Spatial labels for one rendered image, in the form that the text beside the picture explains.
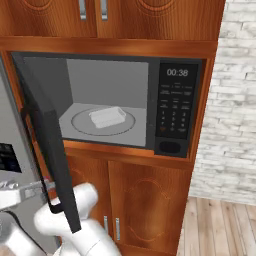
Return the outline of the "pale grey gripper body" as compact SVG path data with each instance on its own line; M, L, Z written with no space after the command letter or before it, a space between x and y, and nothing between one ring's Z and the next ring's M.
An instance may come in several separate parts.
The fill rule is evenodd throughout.
M42 202L46 202L43 185L40 181L27 185L20 185L15 180L0 182L0 210L16 207L34 197L39 197Z

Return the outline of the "black microwave door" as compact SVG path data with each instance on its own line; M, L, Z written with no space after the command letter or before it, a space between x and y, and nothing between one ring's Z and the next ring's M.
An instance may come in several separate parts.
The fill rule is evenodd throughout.
M81 224L56 110L22 56L14 53L13 60L22 84L24 107L28 109L38 146L55 183L59 204L70 231L76 233L81 230Z

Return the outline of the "wooden cupboard door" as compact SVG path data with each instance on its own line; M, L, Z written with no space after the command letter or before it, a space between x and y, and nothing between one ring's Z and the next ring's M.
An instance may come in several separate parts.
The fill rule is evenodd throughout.
M105 160L68 156L68 164L72 176L72 185L92 183L98 191L98 203L90 216L100 222L104 227L104 215L108 216L109 235L113 235L112 212L108 166Z
M216 41L226 0L108 0L103 21L95 0L101 38Z
M120 219L121 244L174 254L185 212L187 170L110 161L112 216Z
M97 36L94 0L85 0L81 20L78 0L0 0L1 36Z

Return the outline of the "black microwave oven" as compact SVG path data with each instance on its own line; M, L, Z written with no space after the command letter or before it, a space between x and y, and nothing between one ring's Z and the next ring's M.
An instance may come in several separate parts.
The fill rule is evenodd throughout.
M64 139L187 156L202 70L200 59L14 53L22 56L52 102ZM134 127L114 136L86 135L73 127L75 114L106 107L120 107L132 114Z

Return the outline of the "grey steel fridge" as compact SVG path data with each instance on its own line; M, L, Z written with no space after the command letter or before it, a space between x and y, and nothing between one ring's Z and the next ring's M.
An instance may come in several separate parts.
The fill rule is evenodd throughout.
M39 181L2 57L0 57L0 143L10 144L13 147L18 166L21 168L21 172L0 170L0 182L15 180L19 185L28 185ZM53 254L59 247L58 239L40 234L33 223L34 214L45 203L46 199L41 194L11 208L11 211L17 215L25 231L46 252Z

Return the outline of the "round glass turntable plate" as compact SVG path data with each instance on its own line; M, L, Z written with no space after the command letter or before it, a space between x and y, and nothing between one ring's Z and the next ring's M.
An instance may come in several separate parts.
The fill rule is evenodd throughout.
M125 133L125 132L131 130L136 123L135 117L132 114L130 114L129 112L126 112L122 109L126 113L126 120L124 123L98 129L92 122L92 120L89 116L89 113L92 111L100 110L100 109L104 109L104 108L87 109L87 110L84 110L84 111L81 111L81 112L75 114L72 117L72 121L71 121L73 127L78 132L81 132L86 135L114 136L114 135L119 135L119 134L122 134L122 133Z

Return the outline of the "white rectangular tray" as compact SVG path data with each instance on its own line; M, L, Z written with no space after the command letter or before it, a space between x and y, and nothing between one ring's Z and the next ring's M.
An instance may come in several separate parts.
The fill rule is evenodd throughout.
M89 116L98 129L121 124L126 120L126 113L120 107L109 107L92 111L89 113Z

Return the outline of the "wooden cupboard frame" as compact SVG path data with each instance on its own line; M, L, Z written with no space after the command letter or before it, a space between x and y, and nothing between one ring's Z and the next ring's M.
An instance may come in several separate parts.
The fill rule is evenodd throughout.
M69 141L62 137L66 159L68 156L75 156L105 160L107 162L107 166L110 161L114 161L143 166L180 169L189 171L192 177L216 53L216 47L213 43L143 39L43 38L21 36L0 37L0 57L3 58L7 78L10 82L14 101L20 115L21 109L24 107L25 100L21 88L22 84L19 80L12 57L14 52L200 59L202 61L202 70L196 100L195 116L192 124L192 137L189 142L186 157L182 158L157 155L152 150L142 148ZM32 143L40 164L44 181L53 182L38 146L29 116L27 116L26 122L29 132L32 135ZM56 189L48 195L50 202L53 205L60 203ZM174 254L167 254L153 251L151 249L121 244L115 240L116 227L113 216L112 227L113 235L111 237L120 248L123 256L176 256L177 252Z

